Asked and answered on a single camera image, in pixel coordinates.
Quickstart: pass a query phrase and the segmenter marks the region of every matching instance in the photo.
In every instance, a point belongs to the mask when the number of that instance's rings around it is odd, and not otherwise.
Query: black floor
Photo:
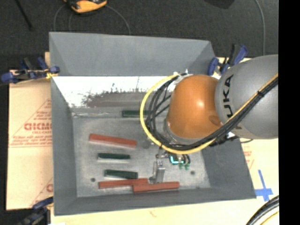
[[[48,32],[54,30],[203,39],[219,57],[228,56],[234,43],[245,45],[248,57],[278,53],[279,0],[108,0],[107,7],[89,16],[75,15],[62,0],[18,1],[33,30],[16,0],[1,0],[0,74],[19,67],[24,57],[48,51]],[[14,224],[27,212],[4,211],[7,105],[8,88],[1,86],[0,225]]]

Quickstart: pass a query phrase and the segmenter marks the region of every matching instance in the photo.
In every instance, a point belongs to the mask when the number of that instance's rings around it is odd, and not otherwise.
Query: black cable
[[[112,11],[114,11],[116,14],[118,14],[122,18],[122,20],[124,21],[124,23],[126,24],[126,27],[128,29],[128,34],[131,35],[130,26],[129,26],[128,22],[126,21],[126,19],[123,17],[123,15],[121,13],[119,13],[116,9],[112,8],[111,6],[109,6],[107,4],[105,5],[105,7],[109,8]]]
[[[121,17],[121,19],[125,22],[125,25],[128,29],[128,34],[131,35],[130,26],[129,26],[128,22],[126,21],[126,19],[123,17],[123,15],[121,13],[119,13],[116,9],[112,8],[111,6],[109,6],[107,4],[104,7],[109,8],[110,10],[112,10],[113,12],[115,12],[117,15],[119,15]],[[69,29],[70,32],[72,31],[72,29],[71,29],[71,19],[73,17],[73,14],[74,13],[71,13],[70,16],[69,16],[69,19],[68,19],[68,29]]]
[[[18,6],[20,12],[22,13],[23,18],[24,18],[25,21],[26,21],[29,30],[30,30],[30,31],[33,31],[33,30],[34,30],[34,27],[32,26],[32,24],[31,24],[31,22],[30,22],[28,16],[26,15],[26,13],[25,13],[25,11],[24,11],[22,5],[20,4],[19,0],[15,0],[15,2],[16,2],[16,4],[17,4],[17,6]]]
[[[57,9],[55,15],[54,15],[54,19],[53,19],[53,31],[56,31],[56,19],[57,19],[57,15],[58,13],[61,11],[61,9],[66,6],[66,3],[64,3],[59,9]]]
[[[279,195],[267,201],[259,210],[249,219],[246,225],[253,225],[268,212],[279,206]]]
[[[263,97],[264,94],[269,92],[272,88],[274,88],[278,84],[278,77],[272,81],[269,86],[265,87],[259,94],[256,94],[255,97],[249,102],[242,111],[239,112],[233,119],[224,124],[221,128],[213,132],[211,135],[201,139],[198,142],[195,142],[190,145],[186,145],[182,147],[182,144],[170,145],[170,147],[175,148],[176,146],[180,146],[177,148],[178,150],[189,150],[196,147],[201,146],[204,143],[211,141],[212,139],[218,140],[218,138],[222,138],[224,135],[228,134],[233,128],[235,128],[240,121],[250,112],[250,110],[256,105],[256,103]]]
[[[255,3],[258,6],[258,9],[260,11],[261,17],[262,17],[262,55],[265,55],[265,43],[266,43],[266,26],[265,26],[265,21],[264,21],[264,15],[263,15],[263,10],[258,2],[258,0],[254,0]]]
[[[164,144],[166,147],[173,148],[176,150],[190,150],[196,147],[201,146],[204,143],[207,143],[213,139],[216,139],[216,143],[218,143],[218,139],[223,139],[225,135],[227,135],[234,127],[236,127],[240,121],[248,114],[248,112],[256,105],[256,103],[266,94],[268,93],[272,88],[274,88],[278,84],[278,77],[275,78],[268,86],[263,88],[259,93],[257,93],[253,99],[230,121],[228,121],[226,124],[224,124],[221,128],[210,134],[209,136],[193,143],[190,145],[184,145],[184,144],[170,144],[169,141],[166,142],[165,139],[161,139],[163,137],[158,131],[156,131],[155,127],[155,114],[153,111],[155,111],[155,102],[158,101],[158,97],[162,94],[164,91],[164,88],[168,87],[173,81],[175,81],[179,76],[174,77],[173,79],[165,82],[155,93],[153,96],[150,107],[149,107],[149,114],[147,117],[147,125],[149,127],[149,131],[154,135],[154,137],[160,141],[162,144]]]

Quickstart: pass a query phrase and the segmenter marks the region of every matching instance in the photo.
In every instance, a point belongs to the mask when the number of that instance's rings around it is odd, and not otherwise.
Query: cable
[[[53,31],[56,31],[56,18],[57,18],[57,15],[58,15],[58,13],[61,11],[61,9],[62,9],[64,6],[66,6],[66,3],[63,4],[63,5],[56,11],[56,13],[55,13],[55,15],[54,15],[54,20],[53,20]]]
[[[265,216],[267,213],[277,208],[278,206],[279,206],[279,195],[267,201],[262,207],[260,207],[260,209],[257,210],[256,213],[249,219],[246,225],[255,224],[259,219],[261,219],[263,216]],[[264,220],[263,223],[261,224],[264,224],[266,221],[268,221],[270,217]]]
[[[128,28],[128,34],[131,35],[131,30],[130,30],[129,24],[128,24],[128,22],[126,21],[126,19],[122,16],[122,14],[119,13],[116,9],[112,8],[111,6],[109,6],[109,5],[107,5],[107,4],[105,5],[105,7],[106,7],[106,8],[109,8],[109,9],[112,10],[112,11],[114,11],[116,14],[118,14],[118,15],[123,19],[123,21],[124,21],[125,24],[126,24],[126,27]]]
[[[121,17],[121,19],[125,22],[125,25],[128,29],[128,34],[131,35],[130,26],[129,26],[128,22],[126,21],[126,19],[122,16],[122,14],[120,14],[116,9],[112,8],[111,6],[109,6],[107,4],[105,5],[105,7],[109,8],[110,10],[112,10],[113,12],[115,12],[117,15],[119,15]],[[72,29],[71,29],[71,20],[72,20],[73,14],[74,13],[71,13],[70,17],[68,19],[68,29],[69,29],[70,32],[72,31]]]
[[[264,21],[264,15],[263,15],[263,10],[257,0],[254,0],[258,6],[258,9],[260,11],[260,14],[262,16],[262,55],[265,55],[265,43],[266,43],[266,26],[265,26],[265,21]]]
[[[183,144],[168,144],[165,143],[165,140],[160,141],[160,137],[155,137],[147,128],[146,123],[143,119],[143,111],[146,104],[146,101],[149,97],[149,95],[154,91],[154,89],[162,84],[164,87],[165,84],[168,86],[169,81],[174,81],[176,78],[178,78],[178,74],[174,74],[171,76],[168,76],[161,81],[157,82],[155,85],[153,85],[146,95],[144,96],[141,107],[140,107],[140,122],[141,126],[144,129],[147,136],[158,146],[165,149],[168,152],[175,153],[175,154],[189,154],[194,153],[197,151],[200,151],[207,146],[211,145],[212,143],[216,142],[218,138],[223,137],[225,134],[227,134],[229,131],[231,131],[245,116],[246,114],[253,108],[253,106],[266,94],[269,90],[271,90],[273,87],[275,87],[278,84],[278,73],[273,76],[267,83],[265,83],[240,109],[238,109],[234,115],[229,118],[226,123],[219,128],[217,131],[212,133],[211,135],[201,139],[198,142],[195,142],[190,145],[183,145]],[[162,93],[163,90],[159,89],[156,94],[159,95]]]
[[[277,214],[279,214],[279,211],[275,212],[274,214],[272,214],[271,216],[269,216],[266,220],[264,220],[260,225],[264,225],[265,223],[267,223],[268,221],[270,221],[274,216],[276,216]]]

